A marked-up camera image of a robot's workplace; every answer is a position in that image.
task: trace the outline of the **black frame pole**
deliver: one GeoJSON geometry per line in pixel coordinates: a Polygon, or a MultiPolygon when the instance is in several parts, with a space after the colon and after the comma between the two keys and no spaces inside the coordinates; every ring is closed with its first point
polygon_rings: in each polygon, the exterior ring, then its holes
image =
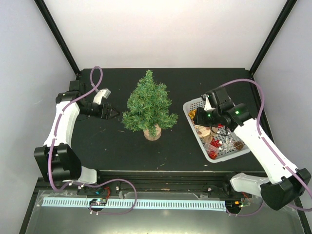
{"type": "Polygon", "coordinates": [[[80,74],[80,70],[74,60],[74,57],[70,53],[64,38],[62,37],[57,25],[55,24],[52,15],[50,14],[47,5],[45,4],[44,0],[35,0],[35,3],[37,4],[37,7],[41,11],[42,16],[44,17],[45,21],[47,22],[51,32],[53,33],[55,39],[57,40],[59,46],[61,47],[65,57],[67,58],[70,66],[72,67],[74,73],[76,76],[80,74]]]}
{"type": "Polygon", "coordinates": [[[293,6],[297,0],[287,0],[285,3],[281,13],[279,14],[273,28],[271,29],[267,39],[265,40],[259,54],[257,55],[255,61],[253,62],[252,67],[250,68],[251,75],[253,76],[258,69],[259,65],[261,64],[263,58],[265,57],[267,51],[269,50],[270,46],[272,45],[275,37],[277,36],[279,30],[283,26],[285,20],[287,19],[289,13],[292,11],[293,6]]]}

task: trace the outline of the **red ornament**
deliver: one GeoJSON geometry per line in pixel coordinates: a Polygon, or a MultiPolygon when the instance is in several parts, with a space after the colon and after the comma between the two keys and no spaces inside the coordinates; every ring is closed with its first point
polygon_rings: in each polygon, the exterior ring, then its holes
{"type": "Polygon", "coordinates": [[[210,144],[215,146],[216,148],[219,148],[221,146],[219,140],[215,140],[214,138],[211,140],[210,144]]]}
{"type": "Polygon", "coordinates": [[[211,159],[215,159],[218,156],[218,154],[216,152],[211,151],[208,153],[208,156],[211,159]]]}

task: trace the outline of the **white plastic basket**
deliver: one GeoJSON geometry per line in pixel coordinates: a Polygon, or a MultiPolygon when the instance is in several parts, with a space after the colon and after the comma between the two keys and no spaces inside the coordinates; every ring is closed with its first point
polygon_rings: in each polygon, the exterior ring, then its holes
{"type": "MultiPolygon", "coordinates": [[[[188,101],[186,102],[184,105],[183,105],[183,111],[184,111],[184,114],[192,128],[192,131],[200,145],[200,148],[201,150],[203,151],[206,159],[212,163],[217,163],[217,162],[223,162],[223,161],[226,161],[226,160],[229,160],[229,159],[232,159],[232,158],[235,158],[235,157],[238,157],[240,155],[244,155],[246,153],[249,153],[250,152],[250,149],[247,147],[247,145],[244,144],[244,147],[240,150],[240,151],[237,151],[237,150],[231,150],[229,152],[219,152],[218,153],[218,156],[216,159],[211,159],[205,148],[204,148],[204,142],[201,141],[201,139],[199,138],[197,132],[196,132],[196,129],[194,127],[194,125],[192,124],[192,120],[191,118],[189,117],[189,112],[192,111],[192,110],[195,110],[197,109],[198,107],[204,107],[205,106],[205,101],[203,101],[201,98],[196,98],[196,99],[193,99],[191,101],[188,101]]],[[[223,128],[219,128],[218,131],[220,131],[220,133],[222,134],[225,134],[226,131],[225,131],[225,127],[223,128]]],[[[235,141],[237,140],[240,140],[238,136],[235,135],[235,133],[232,133],[229,129],[228,129],[228,132],[229,134],[227,136],[222,136],[222,135],[216,135],[214,138],[215,140],[221,140],[222,142],[226,142],[226,138],[228,138],[228,140],[230,140],[231,138],[234,139],[235,141]]]]}

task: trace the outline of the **black mount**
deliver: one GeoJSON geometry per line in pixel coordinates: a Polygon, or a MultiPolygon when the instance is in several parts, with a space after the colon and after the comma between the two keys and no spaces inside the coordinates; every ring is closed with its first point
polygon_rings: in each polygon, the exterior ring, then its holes
{"type": "MultiPolygon", "coordinates": [[[[34,152],[35,159],[44,181],[48,177],[48,155],[50,147],[37,147],[34,152]]],[[[69,145],[60,144],[53,148],[52,177],[54,181],[76,180],[81,175],[81,161],[69,145]]]]}
{"type": "Polygon", "coordinates": [[[205,111],[204,108],[198,107],[194,117],[194,123],[197,125],[211,127],[221,123],[233,132],[238,125],[243,126],[243,122],[252,118],[245,104],[234,105],[224,87],[202,95],[203,100],[206,100],[206,97],[213,109],[205,111]]]}
{"type": "MultiPolygon", "coordinates": [[[[311,174],[306,168],[298,170],[296,174],[305,184],[309,183],[311,174]]],[[[304,187],[293,175],[289,178],[283,177],[280,183],[271,184],[269,182],[260,185],[260,187],[262,199],[269,207],[276,211],[300,197],[305,191],[304,187]]]]}
{"type": "MultiPolygon", "coordinates": [[[[85,93],[85,85],[80,80],[71,81],[69,91],[59,93],[56,97],[56,103],[61,101],[72,101],[85,93]]],[[[77,101],[80,109],[79,113],[87,116],[94,116],[102,119],[111,119],[118,115],[120,112],[116,110],[112,104],[107,103],[105,98],[102,98],[101,104],[87,101],[85,98],[77,101]]]]}

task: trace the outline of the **gray wall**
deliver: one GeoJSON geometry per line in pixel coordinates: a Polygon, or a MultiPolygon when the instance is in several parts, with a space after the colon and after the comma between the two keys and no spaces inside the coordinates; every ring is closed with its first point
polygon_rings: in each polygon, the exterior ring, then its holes
{"type": "Polygon", "coordinates": [[[13,234],[40,176],[34,148],[75,76],[33,0],[3,1],[0,15],[0,232],[13,234]]]}
{"type": "MultiPolygon", "coordinates": [[[[299,0],[264,58],[255,79],[264,89],[265,111],[281,151],[312,173],[312,1],[299,0]]],[[[310,208],[309,195],[301,198],[310,208]]],[[[312,212],[306,213],[312,226],[312,212]]]]}

